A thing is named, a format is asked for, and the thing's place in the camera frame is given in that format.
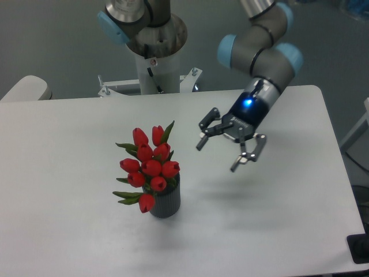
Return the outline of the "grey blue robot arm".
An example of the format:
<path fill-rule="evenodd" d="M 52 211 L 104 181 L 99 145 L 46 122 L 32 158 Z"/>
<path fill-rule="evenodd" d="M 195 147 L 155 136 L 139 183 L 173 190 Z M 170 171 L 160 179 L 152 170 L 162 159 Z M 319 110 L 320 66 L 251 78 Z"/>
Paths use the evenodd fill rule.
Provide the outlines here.
<path fill-rule="evenodd" d="M 229 112 L 214 108 L 200 121 L 202 149 L 209 138 L 223 135 L 240 145 L 231 171 L 256 161 L 266 136 L 257 128 L 303 64 L 298 48 L 280 43 L 293 24 L 292 10 L 275 1 L 241 1 L 251 24 L 242 35 L 221 40 L 217 60 L 229 69 L 250 75 L 252 81 Z M 97 14 L 100 28 L 115 44 L 135 55 L 142 94 L 192 90 L 194 81 L 179 78 L 178 53 L 187 40 L 187 27 L 171 11 L 170 1 L 107 1 Z"/>

